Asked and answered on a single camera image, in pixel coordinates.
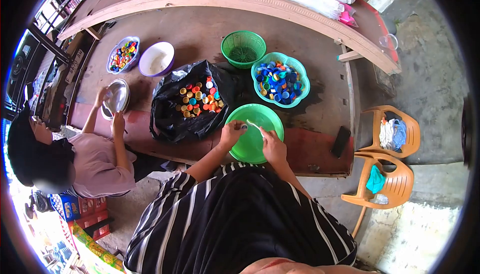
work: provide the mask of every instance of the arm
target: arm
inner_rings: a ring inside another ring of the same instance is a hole
[[[115,144],[115,155],[117,157],[117,167],[122,167],[130,171],[130,162],[127,157],[127,149],[123,141],[123,132],[125,131],[125,119],[123,112],[118,111],[113,115],[112,134]]]
[[[298,181],[297,176],[295,176],[287,162],[287,146],[279,139],[275,130],[266,131],[263,127],[260,127],[260,131],[265,136],[263,139],[263,155],[268,163],[272,165],[278,177],[283,181],[291,183],[311,200],[312,197],[300,184],[300,181]]]
[[[81,133],[93,133],[93,131],[95,130],[95,122],[97,121],[97,114],[99,112],[99,108],[102,106],[102,102],[106,93],[107,93],[107,88],[103,87],[96,94],[95,104],[93,105],[92,110],[88,115],[87,121],[85,122],[85,125],[81,130]]]
[[[189,174],[200,183],[212,176],[215,169],[220,166],[221,161],[237,143],[240,136],[247,131],[245,122],[233,120],[222,128],[220,142],[198,162],[188,168],[185,173]]]

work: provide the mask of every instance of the hand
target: hand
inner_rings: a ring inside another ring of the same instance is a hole
[[[125,131],[125,119],[123,118],[123,111],[120,110],[113,114],[111,129],[112,129],[113,138],[115,137],[123,138],[123,132]]]
[[[96,100],[94,106],[99,109],[102,106],[103,100],[105,100],[105,95],[107,94],[108,87],[104,86],[101,88],[98,93],[96,93]]]
[[[287,162],[287,146],[279,139],[275,130],[266,131],[260,127],[263,138],[263,156],[273,168]]]
[[[243,121],[233,120],[228,122],[222,128],[222,136],[218,145],[230,151],[233,145],[237,144],[240,136],[247,132],[247,128],[247,124]]]

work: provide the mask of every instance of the teal cloth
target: teal cloth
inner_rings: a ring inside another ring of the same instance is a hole
[[[367,189],[376,194],[379,192],[385,184],[385,176],[380,174],[380,170],[376,165],[373,165],[370,170],[370,177],[367,181]]]

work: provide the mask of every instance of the license plate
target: license plate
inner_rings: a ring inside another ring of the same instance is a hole
[[[74,79],[75,74],[77,73],[78,67],[80,67],[80,63],[84,58],[84,55],[85,55],[85,52],[83,52],[82,49],[79,49],[77,51],[77,54],[75,55],[75,59],[71,62],[70,69],[68,70],[67,78],[65,78],[65,81],[68,84],[72,83],[72,80]]]

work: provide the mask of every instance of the green plastic basket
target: green plastic basket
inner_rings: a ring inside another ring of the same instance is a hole
[[[268,64],[271,61],[281,61],[282,64],[287,64],[288,66],[293,67],[297,71],[302,85],[305,87],[302,91],[302,94],[297,98],[295,98],[295,100],[293,100],[291,104],[285,105],[275,100],[270,100],[269,98],[262,96],[262,94],[258,90],[258,86],[257,86],[258,82],[255,79],[255,77],[257,76],[257,69],[260,67],[260,64]],[[279,52],[268,53],[262,59],[260,59],[259,61],[256,61],[251,67],[251,78],[253,79],[253,87],[255,88],[255,91],[257,92],[258,97],[260,97],[261,99],[265,100],[268,103],[273,103],[285,109],[290,109],[297,106],[298,103],[300,103],[300,101],[303,98],[307,97],[308,93],[310,92],[310,80],[307,77],[307,70],[305,70],[305,67],[303,67],[302,63],[294,59],[293,57],[287,56]]]
[[[242,105],[232,111],[225,123],[229,123],[232,120],[246,122],[247,119],[258,126],[262,126],[266,131],[275,130],[278,138],[283,141],[284,130],[282,121],[272,109],[265,105],[256,103]],[[248,126],[247,132],[240,136],[230,154],[244,163],[262,164],[267,162],[263,153],[263,146],[264,141],[260,131],[253,126]]]
[[[267,52],[267,45],[255,32],[239,30],[229,33],[221,44],[223,56],[238,69],[248,69]]]

